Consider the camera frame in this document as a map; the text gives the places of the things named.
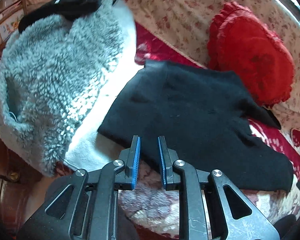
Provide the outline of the floral beige quilt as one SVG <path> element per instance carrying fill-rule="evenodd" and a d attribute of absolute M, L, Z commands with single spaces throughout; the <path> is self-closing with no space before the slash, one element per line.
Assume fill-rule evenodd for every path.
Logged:
<path fill-rule="evenodd" d="M 279 0 L 125 0 L 136 21 L 193 61 L 234 71 L 284 129 L 300 129 L 300 23 Z"/>

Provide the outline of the wooden nightstand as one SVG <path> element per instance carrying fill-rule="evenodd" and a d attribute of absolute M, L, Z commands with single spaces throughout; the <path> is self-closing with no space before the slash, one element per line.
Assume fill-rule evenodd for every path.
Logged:
<path fill-rule="evenodd" d="M 0 221 L 9 233 L 23 225 L 30 193 L 42 177 L 0 139 Z"/>

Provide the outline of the black knit pants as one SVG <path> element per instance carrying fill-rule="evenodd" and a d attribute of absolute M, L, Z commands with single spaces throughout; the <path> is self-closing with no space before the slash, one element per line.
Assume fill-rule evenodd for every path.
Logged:
<path fill-rule="evenodd" d="M 240 189 L 290 191 L 293 166 L 252 135 L 249 120 L 275 129 L 234 72 L 148 60 L 119 93 L 98 132 L 122 147 L 141 139 L 142 159 L 159 169 L 158 137 L 196 169 L 219 169 Z"/>

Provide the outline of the grey fleece jacket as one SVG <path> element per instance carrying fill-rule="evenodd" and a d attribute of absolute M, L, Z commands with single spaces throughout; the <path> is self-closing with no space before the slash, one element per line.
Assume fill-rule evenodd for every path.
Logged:
<path fill-rule="evenodd" d="M 0 60 L 0 139 L 41 174 L 54 176 L 89 120 L 101 89 L 134 60 L 136 29 L 123 0 L 102 0 L 69 21 L 42 18 L 11 35 Z"/>

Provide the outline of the red heart ruffled pillow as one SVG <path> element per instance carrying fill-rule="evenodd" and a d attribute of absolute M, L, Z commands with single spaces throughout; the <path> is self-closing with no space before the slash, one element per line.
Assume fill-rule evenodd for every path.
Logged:
<path fill-rule="evenodd" d="M 214 16 L 207 43 L 209 67 L 233 71 L 260 106 L 290 98 L 295 64 L 279 36 L 247 7 L 230 1 Z"/>

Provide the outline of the red and white plush blanket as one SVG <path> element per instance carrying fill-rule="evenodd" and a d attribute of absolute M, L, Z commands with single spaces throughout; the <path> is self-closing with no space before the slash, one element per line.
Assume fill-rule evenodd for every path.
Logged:
<path fill-rule="evenodd" d="M 88 186 L 89 173 L 80 168 L 65 179 L 65 186 L 73 191 L 60 221 L 62 238 L 88 239 L 88 209 L 93 193 Z M 215 239 L 279 239 L 278 231 L 224 172 L 210 171 L 208 182 L 202 189 L 202 198 L 205 211 L 213 212 Z"/>

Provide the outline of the small black garment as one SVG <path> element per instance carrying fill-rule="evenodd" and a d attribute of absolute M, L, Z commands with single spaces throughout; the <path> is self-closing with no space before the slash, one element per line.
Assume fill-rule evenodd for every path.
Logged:
<path fill-rule="evenodd" d="M 101 5 L 102 0 L 51 0 L 38 9 L 24 16 L 18 25 L 21 34 L 34 22 L 51 15 L 61 15 L 69 21 L 95 12 Z"/>

